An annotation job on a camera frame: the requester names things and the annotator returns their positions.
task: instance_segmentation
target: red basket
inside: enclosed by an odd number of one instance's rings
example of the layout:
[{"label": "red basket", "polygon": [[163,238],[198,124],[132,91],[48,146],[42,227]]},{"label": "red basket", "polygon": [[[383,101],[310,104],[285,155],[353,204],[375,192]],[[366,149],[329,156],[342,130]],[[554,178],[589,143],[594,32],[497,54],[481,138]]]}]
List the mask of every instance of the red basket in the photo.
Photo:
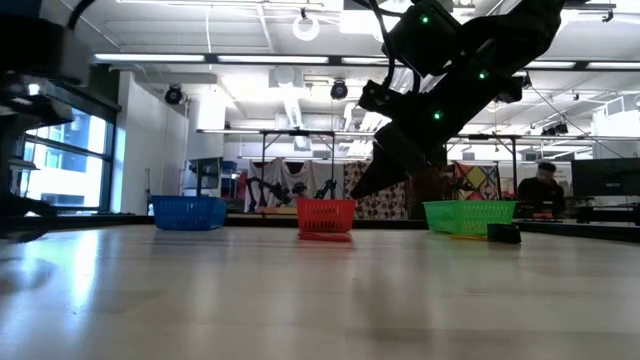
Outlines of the red basket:
[{"label": "red basket", "polygon": [[348,232],[353,227],[355,200],[297,199],[302,232]]}]

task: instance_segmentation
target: blue basket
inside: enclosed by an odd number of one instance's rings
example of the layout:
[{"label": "blue basket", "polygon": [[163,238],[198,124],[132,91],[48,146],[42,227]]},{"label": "blue basket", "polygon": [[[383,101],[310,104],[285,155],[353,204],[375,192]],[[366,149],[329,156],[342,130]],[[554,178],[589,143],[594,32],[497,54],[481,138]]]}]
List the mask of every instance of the blue basket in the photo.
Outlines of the blue basket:
[{"label": "blue basket", "polygon": [[156,226],[162,230],[207,231],[224,224],[227,203],[215,197],[152,196]]}]

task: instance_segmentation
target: green basket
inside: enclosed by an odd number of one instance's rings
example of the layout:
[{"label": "green basket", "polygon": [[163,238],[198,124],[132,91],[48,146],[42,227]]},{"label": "green basket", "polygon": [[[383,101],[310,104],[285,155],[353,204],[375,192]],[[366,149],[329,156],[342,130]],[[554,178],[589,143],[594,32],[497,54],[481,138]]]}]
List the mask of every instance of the green basket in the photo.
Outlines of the green basket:
[{"label": "green basket", "polygon": [[487,235],[487,224],[511,224],[517,201],[425,202],[429,229],[460,235]]}]

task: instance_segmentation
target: person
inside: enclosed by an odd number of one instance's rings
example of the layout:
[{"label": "person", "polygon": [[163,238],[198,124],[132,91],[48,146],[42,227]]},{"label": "person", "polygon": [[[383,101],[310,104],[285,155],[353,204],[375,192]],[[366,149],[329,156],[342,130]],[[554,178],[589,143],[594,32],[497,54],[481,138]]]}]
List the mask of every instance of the person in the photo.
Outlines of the person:
[{"label": "person", "polygon": [[536,177],[522,180],[518,186],[518,200],[542,207],[545,202],[552,202],[552,213],[561,213],[564,206],[564,190],[554,180],[556,166],[550,162],[538,164]]}]

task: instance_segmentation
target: plastic basket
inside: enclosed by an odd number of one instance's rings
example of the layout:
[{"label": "plastic basket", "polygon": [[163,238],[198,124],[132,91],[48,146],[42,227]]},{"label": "plastic basket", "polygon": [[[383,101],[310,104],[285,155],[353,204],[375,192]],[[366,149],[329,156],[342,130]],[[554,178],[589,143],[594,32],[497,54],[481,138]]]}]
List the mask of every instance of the plastic basket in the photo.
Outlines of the plastic basket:
[{"label": "plastic basket", "polygon": [[297,199],[302,232],[348,232],[353,227],[355,200]]},{"label": "plastic basket", "polygon": [[511,224],[517,201],[425,202],[429,229],[460,235],[487,235],[487,224]]},{"label": "plastic basket", "polygon": [[227,203],[220,198],[153,196],[152,201],[156,226],[163,230],[212,230],[227,216]]}]

